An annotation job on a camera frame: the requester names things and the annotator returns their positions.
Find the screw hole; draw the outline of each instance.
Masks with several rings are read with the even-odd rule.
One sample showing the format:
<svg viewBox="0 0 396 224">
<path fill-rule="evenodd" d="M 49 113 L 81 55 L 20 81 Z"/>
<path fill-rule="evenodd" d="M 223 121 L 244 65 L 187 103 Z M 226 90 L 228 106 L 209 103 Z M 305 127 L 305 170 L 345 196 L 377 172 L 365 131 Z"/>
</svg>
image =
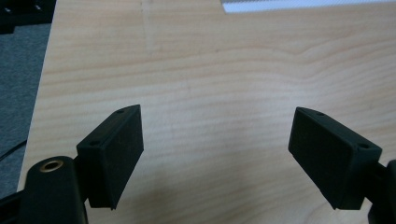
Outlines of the screw hole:
<svg viewBox="0 0 396 224">
<path fill-rule="evenodd" d="M 364 143 L 358 143 L 358 146 L 362 147 L 362 148 L 369 148 L 370 147 L 369 145 L 364 144 Z"/>
<path fill-rule="evenodd" d="M 63 161 L 48 161 L 40 167 L 42 173 L 49 173 L 64 165 Z"/>
<path fill-rule="evenodd" d="M 100 144 L 100 141 L 91 141 L 91 142 L 90 142 L 90 146 L 91 146 L 91 147 L 97 146 L 97 145 L 99 145 L 99 144 Z"/>
</svg>

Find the black mount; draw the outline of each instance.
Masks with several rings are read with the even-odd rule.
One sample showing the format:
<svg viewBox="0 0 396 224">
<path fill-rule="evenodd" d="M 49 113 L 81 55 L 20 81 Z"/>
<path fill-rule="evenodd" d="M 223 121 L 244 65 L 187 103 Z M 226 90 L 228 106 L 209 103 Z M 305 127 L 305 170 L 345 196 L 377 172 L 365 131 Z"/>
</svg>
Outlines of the black mount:
<svg viewBox="0 0 396 224">
<path fill-rule="evenodd" d="M 52 23 L 56 0 L 0 0 L 0 35 L 15 26 Z"/>
<path fill-rule="evenodd" d="M 396 161 L 378 162 L 382 149 L 329 116 L 297 107 L 289 151 L 332 208 L 373 206 L 370 224 L 396 223 Z"/>
<path fill-rule="evenodd" d="M 34 165 L 24 190 L 0 201 L 0 223 L 88 223 L 84 202 L 115 209 L 143 152 L 140 105 L 117 110 L 78 145 L 78 156 Z"/>
</svg>

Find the black cable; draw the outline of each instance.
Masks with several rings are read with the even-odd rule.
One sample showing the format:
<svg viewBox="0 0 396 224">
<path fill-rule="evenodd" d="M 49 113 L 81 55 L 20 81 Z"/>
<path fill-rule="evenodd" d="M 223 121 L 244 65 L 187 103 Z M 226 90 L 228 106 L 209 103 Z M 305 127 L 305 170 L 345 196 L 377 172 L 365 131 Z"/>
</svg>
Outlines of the black cable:
<svg viewBox="0 0 396 224">
<path fill-rule="evenodd" d="M 26 145 L 27 143 L 27 139 L 23 140 L 22 142 L 20 142 L 19 144 L 17 144 L 15 147 L 13 147 L 12 149 L 9 149 L 6 153 L 4 153 L 3 155 L 1 155 L 0 157 L 0 161 L 2 161 L 3 159 L 5 159 L 7 156 L 11 155 L 13 152 L 15 152 L 16 150 L 20 149 L 21 147 L 23 147 L 24 145 Z"/>
</svg>

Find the wooden table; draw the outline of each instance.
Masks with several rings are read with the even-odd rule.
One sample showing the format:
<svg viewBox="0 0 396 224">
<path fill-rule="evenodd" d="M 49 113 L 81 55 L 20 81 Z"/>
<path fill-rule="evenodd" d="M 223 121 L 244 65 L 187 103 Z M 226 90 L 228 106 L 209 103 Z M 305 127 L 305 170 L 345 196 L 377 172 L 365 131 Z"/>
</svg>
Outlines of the wooden table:
<svg viewBox="0 0 396 224">
<path fill-rule="evenodd" d="M 288 152 L 296 106 L 396 158 L 396 4 L 224 14 L 219 0 L 59 0 L 21 171 L 141 104 L 145 151 L 91 223 L 367 223 Z"/>
</svg>

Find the gray carpet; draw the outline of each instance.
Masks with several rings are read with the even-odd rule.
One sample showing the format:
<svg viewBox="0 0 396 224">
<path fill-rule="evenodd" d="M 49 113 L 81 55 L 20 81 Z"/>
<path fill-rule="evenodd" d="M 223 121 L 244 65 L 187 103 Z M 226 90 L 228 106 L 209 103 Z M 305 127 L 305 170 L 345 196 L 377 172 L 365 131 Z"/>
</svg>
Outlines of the gray carpet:
<svg viewBox="0 0 396 224">
<path fill-rule="evenodd" d="M 0 155 L 27 139 L 50 24 L 0 35 Z M 0 198 L 16 192 L 24 147 L 0 161 Z"/>
</svg>

